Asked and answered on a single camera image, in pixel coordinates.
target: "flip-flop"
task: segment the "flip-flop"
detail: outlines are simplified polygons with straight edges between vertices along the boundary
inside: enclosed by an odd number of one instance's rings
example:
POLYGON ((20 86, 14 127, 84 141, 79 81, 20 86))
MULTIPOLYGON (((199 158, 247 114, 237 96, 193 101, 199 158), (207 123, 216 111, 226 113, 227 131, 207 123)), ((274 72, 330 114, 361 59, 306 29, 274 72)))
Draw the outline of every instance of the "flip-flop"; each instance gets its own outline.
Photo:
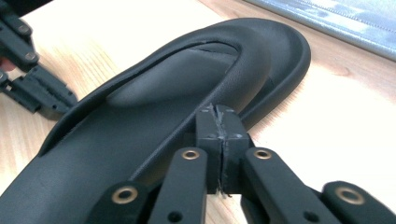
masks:
POLYGON ((275 21, 237 19, 183 35, 59 120, 0 197, 0 223, 83 223, 114 184, 161 180, 200 108, 227 105, 248 129, 309 63, 305 39, 275 21))

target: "rivet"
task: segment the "rivet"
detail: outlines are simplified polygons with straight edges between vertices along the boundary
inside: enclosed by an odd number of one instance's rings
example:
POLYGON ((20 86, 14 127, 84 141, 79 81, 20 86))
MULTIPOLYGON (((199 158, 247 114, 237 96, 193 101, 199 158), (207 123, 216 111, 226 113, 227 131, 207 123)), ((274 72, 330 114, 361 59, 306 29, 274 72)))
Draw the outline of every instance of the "rivet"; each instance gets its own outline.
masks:
POLYGON ((138 193, 136 188, 132 186, 125 186, 117 189, 113 193, 111 200, 113 201, 113 203, 117 204, 131 203, 137 198, 137 194, 138 193))
POLYGON ((199 152, 195 150, 187 150, 181 155, 184 159, 192 161, 199 157, 199 152))
POLYGON ((264 149, 258 149, 254 152, 254 156, 257 157, 260 160, 268 160, 272 157, 271 152, 264 150, 264 149))
POLYGON ((361 205, 364 204, 363 196, 358 193, 356 190, 347 188, 347 187, 339 187, 335 190, 335 194, 346 203, 361 205))

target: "screw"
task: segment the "screw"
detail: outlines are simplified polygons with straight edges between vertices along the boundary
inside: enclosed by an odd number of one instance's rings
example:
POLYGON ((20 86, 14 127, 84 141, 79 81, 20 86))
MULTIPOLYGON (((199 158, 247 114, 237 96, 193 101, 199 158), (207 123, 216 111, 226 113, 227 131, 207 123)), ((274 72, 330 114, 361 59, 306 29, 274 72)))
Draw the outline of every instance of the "screw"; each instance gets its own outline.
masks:
POLYGON ((22 34, 26 34, 30 31, 30 28, 27 25, 21 25, 20 27, 18 27, 18 31, 22 34))
POLYGON ((37 57, 37 55, 34 52, 29 52, 25 55, 25 59, 32 61, 35 59, 35 57, 37 57))
POLYGON ((216 138, 217 136, 213 133, 211 133, 210 135, 207 136, 208 138, 216 138))
POLYGON ((234 133, 234 134, 231 135, 231 137, 241 138, 241 137, 243 137, 243 135, 240 134, 240 133, 234 133))

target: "light wood surface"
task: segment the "light wood surface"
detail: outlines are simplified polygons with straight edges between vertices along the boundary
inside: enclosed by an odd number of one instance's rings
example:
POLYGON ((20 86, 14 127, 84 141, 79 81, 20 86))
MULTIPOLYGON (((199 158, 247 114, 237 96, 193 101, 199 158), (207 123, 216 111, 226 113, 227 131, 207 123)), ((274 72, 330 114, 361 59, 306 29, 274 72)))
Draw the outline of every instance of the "light wood surface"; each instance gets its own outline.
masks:
MULTIPOLYGON (((79 99, 168 41, 218 21, 259 17, 296 28, 311 46, 310 69, 249 131, 256 145, 276 151, 314 189, 345 180, 396 211, 396 63, 242 1, 201 2, 55 0, 24 19, 34 28, 41 62, 79 99)), ((1 193, 55 122, 4 94, 0 116, 1 193)), ((206 223, 245 223, 238 200, 208 196, 206 223)))

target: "gray cloth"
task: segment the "gray cloth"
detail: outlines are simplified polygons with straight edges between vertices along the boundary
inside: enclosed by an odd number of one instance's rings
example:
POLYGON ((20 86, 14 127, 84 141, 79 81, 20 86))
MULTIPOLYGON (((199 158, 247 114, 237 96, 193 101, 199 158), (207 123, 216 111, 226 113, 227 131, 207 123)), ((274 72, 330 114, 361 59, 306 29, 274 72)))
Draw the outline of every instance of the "gray cloth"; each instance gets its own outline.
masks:
POLYGON ((247 0, 396 62, 396 0, 247 0))

